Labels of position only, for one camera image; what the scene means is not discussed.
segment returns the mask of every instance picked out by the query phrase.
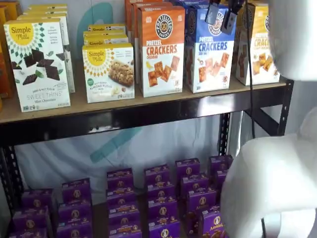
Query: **chocolate piece image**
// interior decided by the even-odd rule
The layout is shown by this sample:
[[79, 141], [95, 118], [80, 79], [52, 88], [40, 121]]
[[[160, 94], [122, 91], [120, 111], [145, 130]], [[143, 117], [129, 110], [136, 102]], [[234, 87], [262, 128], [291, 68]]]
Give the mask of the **chocolate piece image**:
[[25, 65], [26, 67], [30, 67], [34, 64], [36, 64], [36, 61], [33, 59], [33, 55], [29, 55], [24, 57]]
[[38, 77], [37, 77], [35, 74], [29, 75], [29, 76], [27, 76], [26, 79], [24, 80], [23, 85], [30, 84], [30, 83], [34, 83], [37, 78], [38, 78]]
[[50, 66], [54, 62], [53, 59], [42, 59], [39, 61], [39, 63], [36, 65], [37, 67], [46, 67]]
[[48, 78], [55, 79], [55, 80], [58, 80], [58, 81], [60, 80], [57, 67], [55, 67], [55, 66], [46, 66], [45, 70], [46, 70], [46, 75], [47, 75]]
[[33, 55], [33, 59], [36, 62], [39, 62], [40, 60], [44, 59], [44, 53], [42, 51], [37, 51], [37, 50], [32, 49], [32, 55]]
[[56, 54], [56, 56], [62, 61], [65, 60], [65, 54], [64, 53]]

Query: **sweet thins box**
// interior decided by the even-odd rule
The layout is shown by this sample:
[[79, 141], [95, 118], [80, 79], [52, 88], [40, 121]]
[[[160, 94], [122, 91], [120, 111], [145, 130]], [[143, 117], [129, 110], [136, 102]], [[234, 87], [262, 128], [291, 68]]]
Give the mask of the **sweet thins box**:
[[122, 169], [107, 172], [108, 189], [117, 187], [133, 187], [132, 169]]
[[175, 186], [170, 181], [162, 181], [148, 185], [148, 198], [159, 198], [174, 195]]
[[110, 189], [106, 193], [108, 205], [122, 205], [136, 200], [133, 187]]
[[150, 238], [180, 238], [180, 222], [176, 217], [149, 220]]
[[145, 169], [145, 184], [169, 181], [169, 167], [167, 164]]
[[92, 210], [89, 200], [74, 200], [68, 203], [62, 203], [58, 209], [59, 222], [91, 216]]
[[159, 197], [148, 201], [148, 218], [177, 217], [177, 200], [175, 196]]
[[231, 35], [221, 32], [227, 7], [219, 5], [214, 25], [205, 22], [209, 4], [195, 4], [186, 15], [186, 81], [193, 93], [229, 88], [235, 23]]
[[182, 92], [184, 8], [141, 7], [137, 17], [143, 96]]
[[92, 224], [88, 217], [60, 223], [57, 228], [57, 238], [86, 237], [92, 234]]
[[64, 203], [79, 199], [91, 201], [90, 180], [89, 178], [84, 178], [65, 182], [61, 185], [61, 192]]
[[22, 112], [70, 106], [60, 19], [4, 25]]
[[141, 224], [139, 221], [129, 222], [124, 225], [109, 226], [109, 238], [142, 238]]
[[[237, 79], [245, 85], [250, 85], [250, 71], [247, 51], [247, 22], [244, 11], [238, 15], [242, 17], [238, 64], [236, 70]], [[269, 47], [269, 16], [267, 5], [250, 3], [249, 19], [251, 20], [251, 68], [253, 84], [276, 83], [279, 81], [277, 71]]]

